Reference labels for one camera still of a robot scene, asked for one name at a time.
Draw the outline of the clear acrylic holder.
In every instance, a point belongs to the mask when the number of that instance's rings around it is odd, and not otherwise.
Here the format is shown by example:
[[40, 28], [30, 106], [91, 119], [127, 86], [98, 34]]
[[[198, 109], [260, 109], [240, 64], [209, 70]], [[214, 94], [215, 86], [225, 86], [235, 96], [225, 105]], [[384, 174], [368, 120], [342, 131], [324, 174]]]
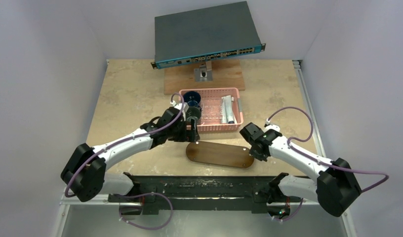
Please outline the clear acrylic holder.
[[221, 124], [221, 99], [204, 99], [201, 101], [201, 125]]

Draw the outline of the oval wooden tray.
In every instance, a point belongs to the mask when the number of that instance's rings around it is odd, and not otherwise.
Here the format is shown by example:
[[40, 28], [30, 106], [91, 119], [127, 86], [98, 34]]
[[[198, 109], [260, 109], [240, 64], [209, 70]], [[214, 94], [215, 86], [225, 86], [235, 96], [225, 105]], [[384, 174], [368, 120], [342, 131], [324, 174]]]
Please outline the oval wooden tray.
[[186, 156], [193, 162], [242, 169], [254, 163], [246, 147], [205, 141], [188, 144]]

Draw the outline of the pink plastic basket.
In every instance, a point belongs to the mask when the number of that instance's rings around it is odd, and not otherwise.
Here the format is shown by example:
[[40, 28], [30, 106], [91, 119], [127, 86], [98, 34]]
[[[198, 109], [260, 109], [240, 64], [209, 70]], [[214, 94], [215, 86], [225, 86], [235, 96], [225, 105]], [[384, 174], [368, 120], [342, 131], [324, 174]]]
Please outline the pink plastic basket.
[[[202, 88], [202, 89], [182, 89], [181, 95], [189, 91], [195, 91], [201, 96], [201, 118], [199, 119], [199, 133], [220, 133], [234, 132], [243, 124], [243, 113], [240, 92], [235, 87], [225, 88]], [[222, 97], [230, 95], [234, 113], [234, 123], [222, 122]]]

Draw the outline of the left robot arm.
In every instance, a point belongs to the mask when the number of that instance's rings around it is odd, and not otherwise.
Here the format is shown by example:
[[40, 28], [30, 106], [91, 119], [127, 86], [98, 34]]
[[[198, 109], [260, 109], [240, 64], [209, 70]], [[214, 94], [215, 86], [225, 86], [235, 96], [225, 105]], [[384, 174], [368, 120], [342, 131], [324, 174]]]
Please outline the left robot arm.
[[98, 194], [108, 193], [108, 169], [166, 141], [199, 141], [198, 122], [196, 116], [181, 111], [179, 106], [170, 107], [162, 116], [154, 117], [120, 139], [94, 147], [86, 143], [78, 145], [60, 175], [67, 185], [65, 196], [86, 202]]

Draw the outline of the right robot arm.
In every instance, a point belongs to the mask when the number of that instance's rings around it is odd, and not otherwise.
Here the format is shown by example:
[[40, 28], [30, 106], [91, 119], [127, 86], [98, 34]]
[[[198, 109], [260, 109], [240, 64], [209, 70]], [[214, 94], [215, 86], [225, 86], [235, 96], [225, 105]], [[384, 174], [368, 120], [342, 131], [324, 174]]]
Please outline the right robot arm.
[[278, 126], [264, 129], [249, 123], [240, 135], [250, 145], [249, 154], [260, 161], [280, 159], [305, 174], [304, 178], [281, 173], [269, 183], [269, 202], [297, 197], [317, 202], [328, 214], [340, 217], [362, 194], [347, 161], [314, 154], [280, 133]]

